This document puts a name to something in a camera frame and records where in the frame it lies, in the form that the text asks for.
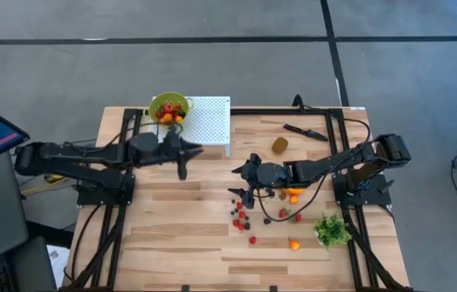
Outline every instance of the wooden table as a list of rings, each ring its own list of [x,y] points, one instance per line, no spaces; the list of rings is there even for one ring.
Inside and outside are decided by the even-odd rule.
[[[105,108],[98,145],[107,143],[119,132],[124,109]],[[346,118],[368,122],[363,109],[343,108],[343,111]],[[227,188],[247,186],[230,170],[243,165],[252,152],[263,161],[279,164],[331,155],[329,143],[286,131],[283,129],[286,122],[327,135],[323,116],[232,116],[231,157],[224,156],[222,147],[205,147],[202,156],[189,162],[189,174],[184,182],[178,180],[175,164],[134,170],[136,189],[133,203],[127,208],[115,290],[180,290],[182,285],[190,285],[191,290],[268,290],[273,285],[279,290],[354,290],[347,247],[333,247],[328,252],[314,237],[314,220],[320,219],[322,212],[341,215],[329,177],[317,199],[302,213],[301,223],[264,225],[264,215],[256,204],[253,210],[247,210],[250,230],[240,231],[232,225],[230,211],[235,206],[231,200],[237,197]],[[346,128],[351,147],[365,139],[362,125],[346,122]],[[337,126],[335,133],[341,151]],[[289,141],[287,150],[280,156],[271,151],[278,136]],[[300,195],[297,205],[275,198],[265,203],[265,207],[274,215],[283,207],[299,208],[310,199],[316,186]],[[92,210],[88,206],[79,212],[67,267],[71,265],[77,236]],[[398,282],[408,285],[392,218],[374,206],[364,207],[364,212],[376,256]],[[78,272],[97,249],[103,214],[101,207],[83,236]],[[249,237],[253,235],[257,243],[250,245]],[[300,241],[301,248],[289,250],[288,237]],[[368,286],[365,259],[358,247],[357,250],[363,282]],[[109,255],[105,259],[103,285]]]

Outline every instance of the knife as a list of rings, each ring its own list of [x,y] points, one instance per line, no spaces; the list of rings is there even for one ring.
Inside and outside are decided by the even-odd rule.
[[[319,141],[323,141],[323,142],[329,141],[329,139],[326,138],[325,135],[322,135],[316,131],[312,131],[312,130],[304,131],[301,128],[298,128],[298,127],[295,127],[292,125],[288,125],[288,124],[284,124],[284,129],[292,131],[294,133],[305,135],[306,137],[310,137],[315,140],[319,140]]]

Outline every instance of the white pegboard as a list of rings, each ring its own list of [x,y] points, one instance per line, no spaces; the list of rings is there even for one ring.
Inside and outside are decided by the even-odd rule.
[[[230,155],[230,97],[187,97],[189,113],[183,120],[183,139],[204,145],[225,145]],[[162,140],[167,127],[160,126]]]

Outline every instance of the yellow cable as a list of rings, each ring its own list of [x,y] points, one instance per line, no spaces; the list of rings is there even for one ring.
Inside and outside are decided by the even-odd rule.
[[[55,186],[59,183],[63,183],[65,181],[67,181],[68,178],[63,178],[63,179],[60,179],[56,182],[52,182],[52,183],[49,183],[48,185],[45,185],[43,187],[35,187],[35,188],[32,188],[32,189],[29,189],[29,190],[25,190],[25,191],[21,191],[21,194],[22,195],[31,195],[32,193],[35,193],[35,192],[38,192],[38,191],[44,191],[48,188],[51,188],[52,186]]]

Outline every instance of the black floor stripe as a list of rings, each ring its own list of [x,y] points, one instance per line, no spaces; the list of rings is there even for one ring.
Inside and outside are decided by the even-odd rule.
[[[307,43],[327,41],[325,36],[206,36],[135,37],[106,39],[2,39],[0,45],[129,45],[129,44],[219,44],[219,43]]]
[[[338,80],[337,87],[340,95],[340,105],[349,106],[348,91],[345,87],[344,73],[342,72],[342,65],[340,63],[339,49],[335,42],[335,32],[333,30],[333,23],[331,22],[331,14],[329,12],[327,0],[320,0],[320,5],[322,7],[324,24],[326,25],[327,42],[331,53],[333,71],[335,72],[335,78]]]
[[[337,36],[336,42],[445,42],[457,41],[457,36]]]

